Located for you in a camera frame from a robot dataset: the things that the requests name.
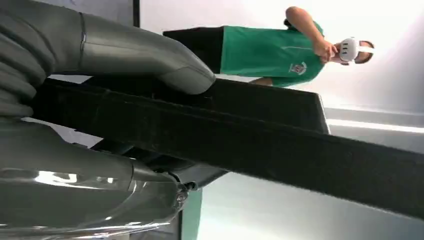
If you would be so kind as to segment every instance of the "white logo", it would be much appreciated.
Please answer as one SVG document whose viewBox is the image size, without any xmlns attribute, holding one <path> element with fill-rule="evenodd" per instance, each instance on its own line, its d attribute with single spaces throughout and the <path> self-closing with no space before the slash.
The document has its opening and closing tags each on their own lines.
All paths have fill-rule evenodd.
<svg viewBox="0 0 424 240">
<path fill-rule="evenodd" d="M 307 66 L 305 62 L 302 62 L 301 64 L 291 64 L 290 69 L 288 72 L 294 72 L 297 73 L 299 76 L 304 74 L 306 72 Z"/>
</svg>

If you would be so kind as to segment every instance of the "vr headset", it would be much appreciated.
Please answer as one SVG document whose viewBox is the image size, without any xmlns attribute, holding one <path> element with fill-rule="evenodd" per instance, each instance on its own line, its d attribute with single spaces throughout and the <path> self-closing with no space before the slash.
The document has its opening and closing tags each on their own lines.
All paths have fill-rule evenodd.
<svg viewBox="0 0 424 240">
<path fill-rule="evenodd" d="M 361 46 L 360 41 L 354 37 L 347 38 L 340 43 L 340 59 L 350 63 L 355 63 L 359 52 L 374 53 L 374 48 L 369 46 Z"/>
</svg>

